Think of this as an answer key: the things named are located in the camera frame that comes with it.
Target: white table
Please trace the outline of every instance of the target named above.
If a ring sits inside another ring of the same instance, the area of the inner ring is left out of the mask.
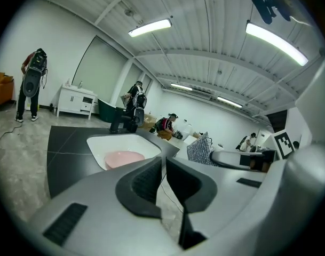
[[[59,112],[68,112],[74,114],[81,114],[91,117],[91,107],[96,99],[97,95],[90,90],[84,88],[78,88],[77,86],[71,85],[61,86],[57,117]]]

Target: person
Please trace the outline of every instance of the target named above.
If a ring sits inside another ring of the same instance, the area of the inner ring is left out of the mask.
[[[294,141],[292,144],[293,144],[295,150],[298,150],[299,149],[300,143],[298,141]]]
[[[178,116],[176,114],[169,114],[169,118],[161,118],[156,123],[157,136],[162,139],[170,140],[174,132],[172,122],[174,122]]]
[[[21,83],[21,88],[20,88],[20,94],[19,94],[19,100],[18,100],[18,111],[17,111],[17,116],[15,120],[17,122],[23,122],[23,112],[25,111],[25,101],[26,101],[26,96],[23,92],[23,79],[25,77],[26,71],[28,69],[29,62],[31,58],[34,56],[35,52],[31,53],[30,55],[27,56],[25,61],[22,63],[21,66],[21,71],[22,71],[22,83]],[[30,112],[32,114],[31,121],[36,121],[38,119],[37,112],[38,112],[38,98],[39,98],[39,88],[35,95],[30,98]]]
[[[251,135],[248,135],[244,142],[241,144],[241,147],[239,149],[239,151],[247,151],[248,150],[248,147],[252,147],[251,145],[251,139],[255,138],[256,137],[256,134],[255,133],[252,133]]]
[[[132,100],[136,96],[137,92],[139,92],[139,90],[143,91],[142,85],[143,83],[141,81],[135,82],[135,84],[129,89],[127,94],[124,96],[125,100],[129,100],[128,104],[126,105],[124,116],[129,116],[131,119],[134,118],[135,109]],[[127,128],[128,126],[129,121],[125,121],[123,124],[123,128]]]

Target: fluorescent light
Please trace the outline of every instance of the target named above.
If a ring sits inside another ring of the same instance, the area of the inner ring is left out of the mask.
[[[235,102],[233,102],[233,101],[230,101],[230,100],[224,99],[224,98],[222,98],[222,97],[218,97],[217,99],[220,100],[220,101],[226,102],[226,103],[228,103],[229,105],[233,105],[233,106],[235,106],[235,107],[238,107],[238,108],[242,108],[242,107],[243,107],[243,106],[239,105],[238,103],[235,103]]]
[[[190,87],[183,86],[183,85],[179,85],[179,84],[175,84],[175,83],[171,83],[171,86],[174,86],[174,87],[178,87],[178,88],[182,88],[182,89],[186,89],[186,90],[190,90],[190,91],[192,91],[192,88],[190,88]]]
[[[306,58],[306,56],[304,56],[297,48],[289,44],[287,41],[283,40],[281,37],[273,34],[272,32],[249,22],[245,31],[248,34],[256,36],[278,47],[280,50],[282,50],[283,52],[291,56],[295,61],[297,61],[299,65],[304,66],[306,63],[308,63],[308,59]]]
[[[147,25],[144,25],[142,27],[133,29],[131,31],[129,31],[129,35],[131,37],[135,37],[147,32],[151,32],[151,31],[155,31],[158,29],[162,29],[162,28],[170,28],[172,26],[172,23],[169,19],[164,19],[164,20],[160,20],[158,22],[154,22],[154,23],[149,23]]]

